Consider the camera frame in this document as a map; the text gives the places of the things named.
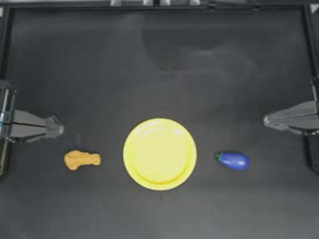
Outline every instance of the black frame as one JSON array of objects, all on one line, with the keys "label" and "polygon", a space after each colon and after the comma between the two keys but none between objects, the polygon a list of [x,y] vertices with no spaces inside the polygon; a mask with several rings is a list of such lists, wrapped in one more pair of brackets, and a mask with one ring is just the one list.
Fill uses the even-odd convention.
[{"label": "black frame", "polygon": [[[172,0],[172,2],[162,2],[164,0],[150,0],[145,5],[142,1],[124,2],[122,0],[110,1],[89,1],[89,2],[24,2],[24,3],[4,3],[0,4],[2,8],[1,29],[0,35],[0,79],[8,79],[8,66],[9,66],[9,42],[10,42],[10,28],[14,10],[108,10],[108,11],[181,11],[181,10],[209,10],[209,11],[285,11],[299,10],[301,13],[301,22],[304,28],[304,36],[307,42],[308,56],[309,56],[309,70],[311,70],[311,89],[313,100],[317,101],[319,92],[319,54],[315,42],[315,33],[311,19],[311,4],[223,4],[216,1],[199,0],[199,5],[191,4],[188,0]],[[9,143],[1,142],[0,162],[6,158]],[[309,137],[304,136],[304,150],[305,159],[309,169],[319,175],[319,160],[313,161],[309,148]]]}]

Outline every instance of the black tabletop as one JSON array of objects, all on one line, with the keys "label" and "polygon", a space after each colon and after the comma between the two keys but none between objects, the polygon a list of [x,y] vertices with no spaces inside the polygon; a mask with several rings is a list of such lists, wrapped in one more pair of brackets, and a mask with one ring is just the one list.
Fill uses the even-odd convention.
[{"label": "black tabletop", "polygon": [[[14,146],[0,181],[0,237],[312,238],[319,178],[301,138],[263,125],[312,100],[297,11],[41,12],[14,15],[9,80],[17,106],[54,115],[65,134]],[[167,118],[191,132],[197,166],[173,190],[130,179],[121,148],[133,127]],[[100,167],[69,172],[72,149]],[[236,172],[215,152],[239,150]]]}]

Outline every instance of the metal bar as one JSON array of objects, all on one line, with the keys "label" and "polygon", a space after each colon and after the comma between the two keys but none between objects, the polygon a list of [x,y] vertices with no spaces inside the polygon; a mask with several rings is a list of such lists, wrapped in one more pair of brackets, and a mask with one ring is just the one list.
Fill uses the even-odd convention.
[{"label": "metal bar", "polygon": [[4,7],[1,22],[2,31],[0,35],[0,79],[5,79],[9,64],[9,41],[12,23],[12,11],[9,7]]},{"label": "metal bar", "polygon": [[312,74],[311,89],[312,89],[313,100],[317,101],[316,85],[319,83],[319,60],[317,60],[319,55],[316,50],[309,6],[301,6],[301,17],[303,17],[304,33],[305,33],[308,55],[309,55],[309,69]]},{"label": "metal bar", "polygon": [[8,170],[8,157],[9,157],[9,142],[8,140],[0,141],[0,176],[2,176]]}]

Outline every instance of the yellow plate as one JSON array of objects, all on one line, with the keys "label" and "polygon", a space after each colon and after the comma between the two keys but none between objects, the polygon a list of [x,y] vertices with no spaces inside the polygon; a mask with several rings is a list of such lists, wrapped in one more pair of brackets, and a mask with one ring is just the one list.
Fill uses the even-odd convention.
[{"label": "yellow plate", "polygon": [[150,119],[136,126],[124,142],[124,167],[150,190],[169,190],[192,174],[196,144],[185,128],[169,119]]}]

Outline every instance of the purple eggplant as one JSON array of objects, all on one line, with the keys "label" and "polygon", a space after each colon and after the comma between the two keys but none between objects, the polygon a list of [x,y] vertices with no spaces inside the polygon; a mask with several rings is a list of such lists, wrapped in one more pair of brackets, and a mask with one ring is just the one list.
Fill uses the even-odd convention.
[{"label": "purple eggplant", "polygon": [[245,170],[249,166],[249,158],[239,152],[217,152],[217,161],[231,169]]}]

